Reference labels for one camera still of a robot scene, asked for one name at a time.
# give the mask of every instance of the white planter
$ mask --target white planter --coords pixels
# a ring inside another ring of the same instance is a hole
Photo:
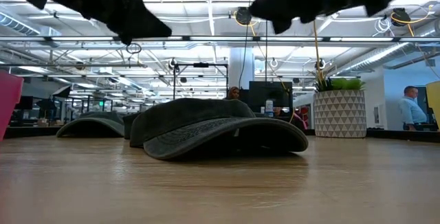
[[[366,136],[365,96],[359,90],[316,93],[315,133],[318,137],[363,138]]]

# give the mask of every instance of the potted plant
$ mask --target potted plant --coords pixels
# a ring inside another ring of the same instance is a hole
[[[330,79],[322,70],[314,73],[315,133],[318,137],[366,136],[364,82],[358,78]]]

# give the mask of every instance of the wooden table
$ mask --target wooden table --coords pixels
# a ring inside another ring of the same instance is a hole
[[[315,139],[300,157],[169,163],[122,139],[0,143],[0,223],[440,223],[440,145]]]

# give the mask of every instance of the wall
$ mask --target wall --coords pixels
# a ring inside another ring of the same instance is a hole
[[[440,74],[440,60],[436,59],[434,70]],[[386,116],[388,130],[401,131],[402,121],[397,102],[404,94],[404,88],[412,85],[415,87],[426,86],[426,84],[438,79],[425,62],[415,63],[400,69],[384,69],[384,86],[386,98]]]
[[[365,82],[366,126],[387,129],[384,70],[382,67],[373,70],[373,73],[360,74],[361,80]],[[378,110],[379,123],[375,120],[375,107]]]

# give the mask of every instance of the bottle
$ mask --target bottle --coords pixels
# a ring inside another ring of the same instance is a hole
[[[269,117],[274,117],[274,102],[266,100],[265,114]]]

